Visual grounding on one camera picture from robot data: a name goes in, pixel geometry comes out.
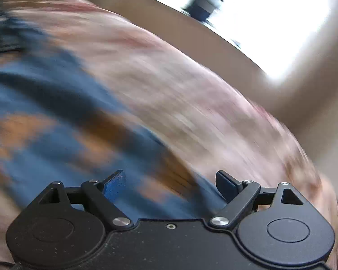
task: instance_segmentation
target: triangular cutout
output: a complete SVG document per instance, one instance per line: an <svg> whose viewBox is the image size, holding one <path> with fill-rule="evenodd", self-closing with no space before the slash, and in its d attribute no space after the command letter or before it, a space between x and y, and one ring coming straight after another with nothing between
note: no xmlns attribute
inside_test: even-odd
<svg viewBox="0 0 338 270"><path fill-rule="evenodd" d="M281 202L283 204L303 205L303 202L299 200L299 198L291 189L283 190Z"/></svg>
<svg viewBox="0 0 338 270"><path fill-rule="evenodd" d="M40 204L59 203L59 192L57 188L52 188L45 196L40 200Z"/></svg>

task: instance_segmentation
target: bed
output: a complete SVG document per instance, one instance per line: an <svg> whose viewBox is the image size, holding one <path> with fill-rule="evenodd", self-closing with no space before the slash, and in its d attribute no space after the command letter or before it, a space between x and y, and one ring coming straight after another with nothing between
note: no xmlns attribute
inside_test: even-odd
<svg viewBox="0 0 338 270"><path fill-rule="evenodd" d="M336 243L327 264L336 268L335 192L290 131L263 108L152 33L86 0L0 2L12 16L49 34L48 52L59 47L74 54L83 72L130 111L125 120L149 129L179 159L172 170L183 166L212 183L222 169L240 181L254 180L263 187L276 187L281 181L294 185L334 228ZM0 65L11 59L3 58ZM37 126L52 125L46 118L27 117L4 124L3 133L19 139L15 145L4 140L0 145L0 260L11 260L5 231L20 212L20 202L5 189L10 177L3 159L9 152L15 158L22 149L17 143L26 141L11 126L20 126L20 134L29 135ZM100 136L80 141L85 144L85 156L73 165L87 168L107 160L108 149ZM149 182L145 194L155 201L161 198L162 186L158 180ZM34 196L42 187L22 185L22 189L32 189Z"/></svg>

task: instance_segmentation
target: bright window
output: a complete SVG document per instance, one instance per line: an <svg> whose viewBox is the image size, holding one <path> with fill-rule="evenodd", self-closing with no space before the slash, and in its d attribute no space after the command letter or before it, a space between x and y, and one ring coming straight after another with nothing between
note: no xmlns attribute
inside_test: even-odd
<svg viewBox="0 0 338 270"><path fill-rule="evenodd" d="M188 2L159 1L175 9ZM239 42L242 52L280 82L329 13L328 0L224 0L208 20L220 36Z"/></svg>

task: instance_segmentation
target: circular cover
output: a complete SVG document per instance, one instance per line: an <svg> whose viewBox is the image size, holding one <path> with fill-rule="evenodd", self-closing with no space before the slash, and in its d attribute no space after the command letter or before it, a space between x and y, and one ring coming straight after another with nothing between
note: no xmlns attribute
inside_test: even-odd
<svg viewBox="0 0 338 270"><path fill-rule="evenodd" d="M319 213L288 211L277 214L270 207L248 215L238 226L238 240L254 256L276 265L302 266L326 259L334 244L329 223Z"/></svg>
<svg viewBox="0 0 338 270"><path fill-rule="evenodd" d="M268 233L272 238L285 243L297 243L309 235L309 227L295 219L277 219L268 224Z"/></svg>
<svg viewBox="0 0 338 270"><path fill-rule="evenodd" d="M52 205L40 205L35 216L19 216L10 225L6 243L15 259L37 268L60 267L82 260L101 244L105 229L97 217L73 208L52 210Z"/></svg>

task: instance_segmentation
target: cable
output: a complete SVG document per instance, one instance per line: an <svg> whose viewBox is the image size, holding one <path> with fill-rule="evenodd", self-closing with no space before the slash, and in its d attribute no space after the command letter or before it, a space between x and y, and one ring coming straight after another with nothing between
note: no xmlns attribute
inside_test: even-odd
<svg viewBox="0 0 338 270"><path fill-rule="evenodd" d="M8 269L13 269L13 270L20 269L20 268L15 267L15 264L9 263L9 262L4 262L4 261L0 261L0 267L6 267Z"/></svg>

